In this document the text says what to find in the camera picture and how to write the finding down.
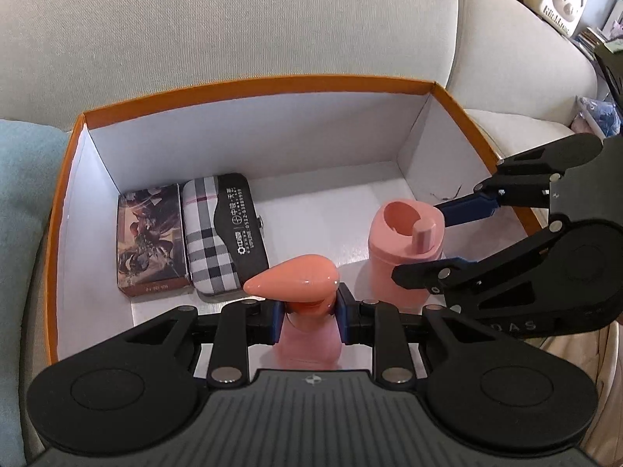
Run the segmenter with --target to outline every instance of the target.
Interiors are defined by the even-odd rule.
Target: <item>plaid pattern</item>
[[[184,186],[182,195],[192,283],[205,295],[240,288],[234,262],[214,230],[218,202],[216,181],[216,177],[195,179]]]

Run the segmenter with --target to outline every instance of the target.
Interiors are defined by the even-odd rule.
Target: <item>teal cushion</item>
[[[0,119],[0,466],[21,467],[19,349],[24,305],[67,134]]]

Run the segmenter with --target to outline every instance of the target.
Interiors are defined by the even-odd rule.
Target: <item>plaid pouch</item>
[[[184,186],[182,200],[191,279],[198,291],[239,290],[269,267],[244,176],[195,179]]]

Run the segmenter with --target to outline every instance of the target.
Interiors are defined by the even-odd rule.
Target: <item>stack of books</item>
[[[605,42],[607,42],[607,39],[603,33],[594,28],[585,29],[573,40],[575,47],[580,49],[591,61],[595,61],[595,48],[597,45]]]

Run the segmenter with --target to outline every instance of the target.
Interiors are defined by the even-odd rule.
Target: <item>pink bottle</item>
[[[281,368],[336,368],[342,342],[332,311],[339,283],[333,262],[320,255],[298,256],[245,283],[244,291],[250,295],[287,302],[281,337],[274,347]]]
[[[394,267],[441,257],[445,221],[439,209],[415,200],[392,200],[375,215],[370,228],[370,287],[375,299],[403,313],[419,313],[426,290],[405,290],[391,279]]]

